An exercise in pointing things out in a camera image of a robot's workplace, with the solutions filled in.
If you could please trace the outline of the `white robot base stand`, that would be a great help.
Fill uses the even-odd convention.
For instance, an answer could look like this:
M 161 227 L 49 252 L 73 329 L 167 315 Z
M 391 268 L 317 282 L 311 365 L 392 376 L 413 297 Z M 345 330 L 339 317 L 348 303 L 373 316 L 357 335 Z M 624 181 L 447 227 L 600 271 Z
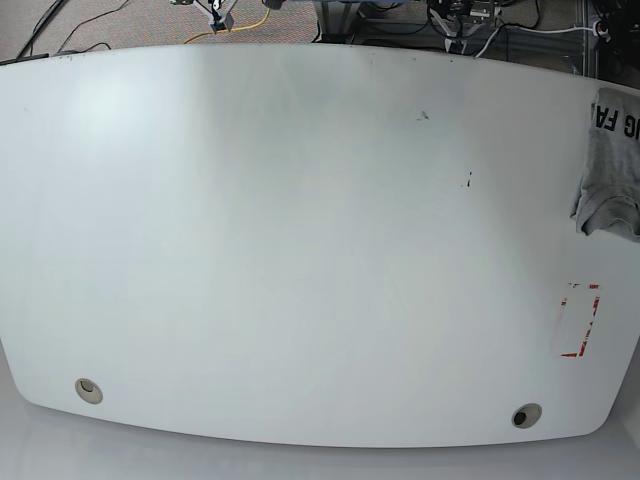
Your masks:
M 215 34 L 230 32 L 233 29 L 232 10 L 237 0 L 170 0 L 169 3 L 174 6 L 194 6 L 207 17 L 209 26 Z

